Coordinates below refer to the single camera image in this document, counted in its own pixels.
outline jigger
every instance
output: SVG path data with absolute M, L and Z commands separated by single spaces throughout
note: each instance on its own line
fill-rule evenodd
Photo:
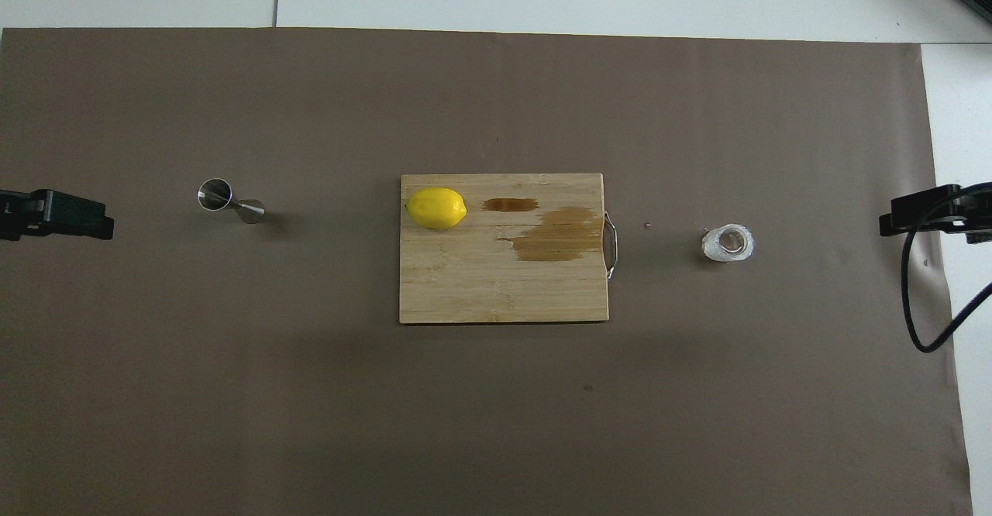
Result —
M 222 178 L 212 178 L 199 185 L 196 199 L 207 212 L 220 212 L 220 210 L 233 208 L 234 212 L 237 212 L 238 217 L 241 218 L 241 222 L 245 223 L 262 222 L 262 217 L 265 216 L 265 205 L 262 205 L 262 202 L 252 201 L 252 199 L 238 201 L 234 196 L 234 191 L 231 190 L 230 183 Z

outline wet stain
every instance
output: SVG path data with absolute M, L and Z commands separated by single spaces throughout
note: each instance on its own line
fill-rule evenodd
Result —
M 530 212 L 538 208 L 534 198 L 490 198 L 482 203 L 489 212 Z
M 560 262 L 600 250 L 603 227 L 591 209 L 567 206 L 545 213 L 541 216 L 541 225 L 528 229 L 520 237 L 497 240 L 513 243 L 519 260 Z

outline cable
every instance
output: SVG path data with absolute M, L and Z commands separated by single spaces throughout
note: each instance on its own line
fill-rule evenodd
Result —
M 964 305 L 963 310 L 958 312 L 957 315 L 954 315 L 954 318 L 950 319 L 950 323 L 947 325 L 947 328 L 943 329 L 943 332 L 940 332 L 939 336 L 936 336 L 933 343 L 929 344 L 929 346 L 924 346 L 924 344 L 920 342 L 920 336 L 917 335 L 917 328 L 915 328 L 913 323 L 913 314 L 910 311 L 910 248 L 913 247 L 913 240 L 915 239 L 915 236 L 917 236 L 917 231 L 920 230 L 920 226 L 927 223 L 929 216 L 931 216 L 933 212 L 936 212 L 936 209 L 940 208 L 940 206 L 943 206 L 947 202 L 954 201 L 954 199 L 961 198 L 961 196 L 985 194 L 985 192 L 992 192 L 992 183 L 974 184 L 971 185 L 971 187 L 961 188 L 960 191 L 953 192 L 944 198 L 940 198 L 939 201 L 933 203 L 930 208 L 924 211 L 924 214 L 920 216 L 920 219 L 918 219 L 912 227 L 910 227 L 910 230 L 908 230 L 906 234 L 906 243 L 903 244 L 903 258 L 900 266 L 903 291 L 903 316 L 906 316 L 906 328 L 910 330 L 910 339 L 913 340 L 913 346 L 917 346 L 917 349 L 923 353 L 933 353 L 933 351 L 936 351 L 940 346 L 943 346 L 944 342 L 947 342 L 947 339 L 949 339 L 950 335 L 954 333 L 954 330 L 957 330 L 958 326 L 961 326 L 961 323 L 965 321 L 965 318 L 968 318 L 968 315 L 971 315 L 972 312 L 978 308 L 978 305 L 982 304 L 982 301 L 985 301 L 989 298 L 989 296 L 992 296 L 992 283 L 989 283 L 987 286 L 983 287 L 982 291 L 978 291 L 978 294 L 971 298 L 971 301 L 968 301 L 968 304 Z

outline lemon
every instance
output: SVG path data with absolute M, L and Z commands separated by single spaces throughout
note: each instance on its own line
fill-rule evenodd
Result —
M 422 188 L 407 201 L 407 212 L 414 222 L 431 229 L 454 227 L 465 217 L 465 201 L 450 188 Z

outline brown tablecloth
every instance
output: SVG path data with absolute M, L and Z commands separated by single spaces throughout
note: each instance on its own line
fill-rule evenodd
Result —
M 970 513 L 877 236 L 935 183 L 918 46 L 7 29 L 0 83 L 0 187 L 117 220 L 0 242 L 0 512 Z M 400 174 L 589 171 L 611 321 L 397 323 Z

